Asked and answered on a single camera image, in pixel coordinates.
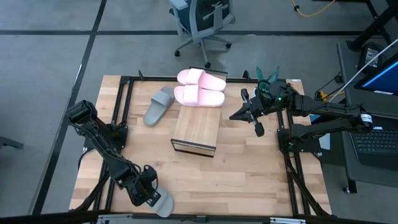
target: gray carpet floor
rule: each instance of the gray carpet floor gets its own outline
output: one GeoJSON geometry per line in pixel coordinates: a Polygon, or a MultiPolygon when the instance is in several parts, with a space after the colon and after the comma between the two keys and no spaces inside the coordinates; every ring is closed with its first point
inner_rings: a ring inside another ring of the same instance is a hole
{"type": "MultiPolygon", "coordinates": [[[[304,13],[319,10],[323,1],[297,0],[304,13]]],[[[101,0],[0,1],[1,30],[91,30],[101,0]]],[[[373,18],[363,3],[338,2],[318,17],[295,13],[288,0],[234,0],[236,23],[226,30],[326,31],[363,30],[373,18]]],[[[378,13],[386,8],[373,1],[378,13]]],[[[164,0],[108,0],[99,30],[175,30],[164,0]]],[[[397,21],[386,26],[398,37],[397,21]]],[[[0,35],[0,136],[25,143],[23,150],[0,150],[0,217],[29,213],[45,162],[49,156],[70,91],[88,43],[87,35],[0,35]]],[[[77,100],[96,101],[103,75],[176,75],[189,66],[203,67],[198,45],[174,48],[186,37],[176,35],[97,36],[77,100]]],[[[303,81],[305,93],[314,92],[339,71],[336,43],[354,37],[226,35],[229,51],[208,42],[212,69],[240,77],[244,70],[265,73],[280,66],[281,78],[303,81]]],[[[382,39],[373,39],[385,45],[382,39]]],[[[326,92],[339,87],[332,82],[326,92]]],[[[65,136],[43,212],[67,211],[77,174],[83,138],[69,129],[65,136]]],[[[398,189],[358,183],[358,194],[341,191],[346,185],[343,167],[325,164],[324,178],[335,215],[394,223],[398,189]]],[[[129,223],[118,220],[112,223],[129,223]]],[[[160,221],[135,221],[156,223],[160,221]]]]}

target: wooden tabletop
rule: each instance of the wooden tabletop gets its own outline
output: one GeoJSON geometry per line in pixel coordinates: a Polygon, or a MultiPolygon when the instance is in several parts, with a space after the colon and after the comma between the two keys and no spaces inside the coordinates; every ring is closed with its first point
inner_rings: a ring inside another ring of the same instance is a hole
{"type": "MultiPolygon", "coordinates": [[[[105,123],[111,121],[120,76],[104,76],[96,109],[105,123]]],[[[287,80],[303,94],[300,80],[287,80]]],[[[180,105],[174,101],[155,127],[144,125],[142,118],[150,99],[163,86],[175,87],[177,82],[135,81],[129,108],[129,126],[126,147],[122,155],[141,167],[151,165],[158,173],[159,184],[174,198],[173,214],[205,215],[291,215],[289,188],[283,155],[279,152],[276,130],[279,127],[276,113],[259,118],[265,135],[258,138],[254,126],[244,121],[228,118],[242,106],[242,88],[252,93],[256,84],[227,83],[222,119],[217,136],[214,158],[175,152],[171,143],[180,105]]],[[[121,120],[127,88],[124,88],[118,121],[121,120]]],[[[309,118],[294,117],[295,123],[310,124],[309,118]]],[[[324,210],[330,205],[319,161],[310,153],[301,153],[306,186],[324,210]]],[[[92,151],[81,162],[70,208],[79,206],[98,182],[102,164],[101,156],[92,151]]],[[[100,208],[108,186],[103,190],[100,208]]],[[[302,203],[298,188],[296,194],[301,212],[302,203]]],[[[127,192],[114,190],[113,212],[154,213],[145,205],[135,207],[127,192]]]]}

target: white cable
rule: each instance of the white cable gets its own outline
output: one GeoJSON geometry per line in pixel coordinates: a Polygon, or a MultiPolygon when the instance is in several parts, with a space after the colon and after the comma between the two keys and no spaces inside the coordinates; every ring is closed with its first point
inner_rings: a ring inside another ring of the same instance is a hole
{"type": "Polygon", "coordinates": [[[374,58],[372,58],[372,60],[370,60],[365,66],[363,66],[355,75],[353,78],[351,78],[330,100],[329,102],[331,102],[339,93],[341,93],[341,91],[343,91],[348,85],[349,83],[351,83],[355,77],[357,77],[362,70],[364,70],[370,63],[373,62],[373,60],[375,60],[376,58],[378,58],[381,54],[383,54],[388,48],[390,48],[391,46],[393,46],[396,42],[398,42],[398,39],[396,39],[395,41],[393,41],[393,43],[391,43],[390,45],[388,45],[384,50],[382,50],[380,53],[378,53],[374,58]]]}

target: pink slide sandal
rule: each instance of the pink slide sandal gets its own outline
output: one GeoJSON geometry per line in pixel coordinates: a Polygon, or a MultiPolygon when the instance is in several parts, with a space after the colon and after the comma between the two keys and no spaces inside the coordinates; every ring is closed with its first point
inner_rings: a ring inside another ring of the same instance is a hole
{"type": "Polygon", "coordinates": [[[224,80],[207,74],[202,69],[185,69],[177,75],[179,83],[184,85],[199,85],[207,90],[224,91],[226,83],[224,80]]]}
{"type": "Polygon", "coordinates": [[[219,107],[224,103],[224,93],[204,90],[199,85],[177,86],[174,89],[175,99],[184,106],[219,107]]]}

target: computer monitor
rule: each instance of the computer monitor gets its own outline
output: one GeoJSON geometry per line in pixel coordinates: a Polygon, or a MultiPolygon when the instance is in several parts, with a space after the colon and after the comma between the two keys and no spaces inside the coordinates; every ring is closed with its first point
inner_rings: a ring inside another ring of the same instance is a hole
{"type": "Polygon", "coordinates": [[[398,54],[382,64],[379,70],[359,81],[355,88],[398,95],[398,54]]]}

